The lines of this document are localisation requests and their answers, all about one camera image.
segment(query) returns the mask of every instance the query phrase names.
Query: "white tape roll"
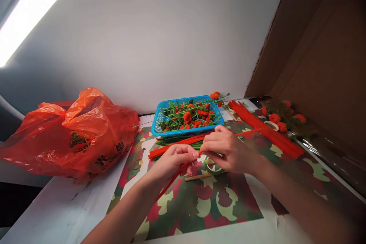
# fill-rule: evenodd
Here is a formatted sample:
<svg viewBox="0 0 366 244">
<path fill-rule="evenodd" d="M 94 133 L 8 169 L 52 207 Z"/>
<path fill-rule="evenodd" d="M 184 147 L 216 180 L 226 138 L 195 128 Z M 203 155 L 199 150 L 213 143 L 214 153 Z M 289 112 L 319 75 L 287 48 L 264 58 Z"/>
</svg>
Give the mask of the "white tape roll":
<svg viewBox="0 0 366 244">
<path fill-rule="evenodd" d="M 279 130 L 279 127 L 278 127 L 278 125 L 276 124 L 276 123 L 273 123 L 272 121 L 265 121 L 264 122 L 265 124 L 270 124 L 270 125 L 272 125 L 273 127 L 271 127 L 271 128 L 273 128 L 273 130 L 275 130 L 276 132 L 278 132 L 278 130 Z"/>
</svg>

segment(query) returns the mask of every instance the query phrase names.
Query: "green tape roll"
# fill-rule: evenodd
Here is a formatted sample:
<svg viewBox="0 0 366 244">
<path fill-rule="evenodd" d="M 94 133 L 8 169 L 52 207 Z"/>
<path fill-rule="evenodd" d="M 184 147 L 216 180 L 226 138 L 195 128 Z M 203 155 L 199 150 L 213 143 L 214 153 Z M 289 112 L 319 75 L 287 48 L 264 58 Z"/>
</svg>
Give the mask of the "green tape roll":
<svg viewBox="0 0 366 244">
<path fill-rule="evenodd" d="M 219 170 L 211 170 L 209 167 L 209 164 L 214 163 L 214 161 L 211 158 L 209 158 L 208 156 L 206 156 L 206 159 L 203 161 L 203 163 L 205 164 L 206 171 L 212 175 L 219 175 L 220 173 L 222 173 L 224 171 L 221 167 Z"/>
</svg>

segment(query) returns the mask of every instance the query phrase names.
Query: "hand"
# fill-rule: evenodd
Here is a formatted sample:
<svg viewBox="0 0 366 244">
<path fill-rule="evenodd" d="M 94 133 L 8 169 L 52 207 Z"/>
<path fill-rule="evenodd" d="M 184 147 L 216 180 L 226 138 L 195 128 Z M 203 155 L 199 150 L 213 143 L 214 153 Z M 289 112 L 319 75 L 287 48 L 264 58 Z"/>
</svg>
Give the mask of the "hand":
<svg viewBox="0 0 366 244">
<path fill-rule="evenodd" d="M 146 174 L 152 180 L 162 183 L 162 186 L 166 186 L 172 175 L 178 171 L 183 164 L 187 162 L 193 162 L 197 164 L 198 152 L 193 149 L 190 145 L 186 144 L 175 144 L 171 146 L 155 165 Z M 181 172 L 181 176 L 192 175 L 192 163 L 189 165 L 187 170 Z"/>
<path fill-rule="evenodd" d="M 235 173 L 254 175 L 263 161 L 260 154 L 249 149 L 223 125 L 217 126 L 215 132 L 205 136 L 201 151 L 224 170 Z"/>
</svg>

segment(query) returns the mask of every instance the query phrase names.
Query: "finger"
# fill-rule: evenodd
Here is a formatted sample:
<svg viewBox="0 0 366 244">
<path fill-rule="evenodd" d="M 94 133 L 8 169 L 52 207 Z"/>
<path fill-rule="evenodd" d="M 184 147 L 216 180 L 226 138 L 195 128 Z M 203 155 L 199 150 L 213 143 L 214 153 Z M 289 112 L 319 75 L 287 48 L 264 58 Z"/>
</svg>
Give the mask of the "finger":
<svg viewBox="0 0 366 244">
<path fill-rule="evenodd" d="M 205 152 L 205 155 L 207 155 L 209 158 L 211 158 L 221 168 L 225 169 L 226 161 L 219 154 L 208 151 L 208 152 Z"/>
<path fill-rule="evenodd" d="M 164 155 L 182 154 L 187 152 L 194 154 L 194 152 L 197 151 L 193 149 L 191 145 L 188 144 L 174 144 L 170 146 L 169 149 L 167 149 Z"/>
<path fill-rule="evenodd" d="M 229 129 L 225 128 L 223 125 L 217 125 L 215 127 L 215 132 L 231 133 L 231 131 L 229 131 Z"/>
<path fill-rule="evenodd" d="M 181 164 L 185 164 L 187 162 L 192 162 L 197 160 L 198 158 L 198 152 L 193 149 L 194 152 L 187 152 L 187 153 L 182 153 L 182 154 L 174 154 L 171 156 L 172 158 L 172 162 L 174 165 L 176 166 L 180 166 Z"/>
<path fill-rule="evenodd" d="M 189 176 L 192 176 L 192 170 L 193 170 L 192 165 L 190 165 L 190 166 L 187 168 L 187 174 L 188 174 Z"/>
<path fill-rule="evenodd" d="M 208 141 L 201 145 L 201 151 L 216 151 L 218 153 L 225 154 L 227 151 L 227 145 L 222 141 Z"/>
<path fill-rule="evenodd" d="M 209 135 L 206 135 L 205 138 L 203 139 L 203 142 L 207 142 L 207 141 L 220 141 L 222 140 L 222 133 L 220 132 L 213 132 L 210 133 Z"/>
</svg>

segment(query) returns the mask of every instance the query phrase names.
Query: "left hand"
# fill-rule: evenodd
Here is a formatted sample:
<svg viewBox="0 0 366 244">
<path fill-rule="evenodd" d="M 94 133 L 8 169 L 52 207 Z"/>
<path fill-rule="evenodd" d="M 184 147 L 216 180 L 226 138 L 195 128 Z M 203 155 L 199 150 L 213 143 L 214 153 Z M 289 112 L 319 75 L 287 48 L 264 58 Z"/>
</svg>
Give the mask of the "left hand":
<svg viewBox="0 0 366 244">
<path fill-rule="evenodd" d="M 190 145 L 175 144 L 171 146 L 155 165 L 146 174 L 151 180 L 161 182 L 162 186 L 168 185 L 173 174 L 178 171 L 183 164 L 193 162 L 197 164 L 198 152 Z M 192 163 L 186 171 L 181 172 L 181 176 L 192 175 Z"/>
</svg>

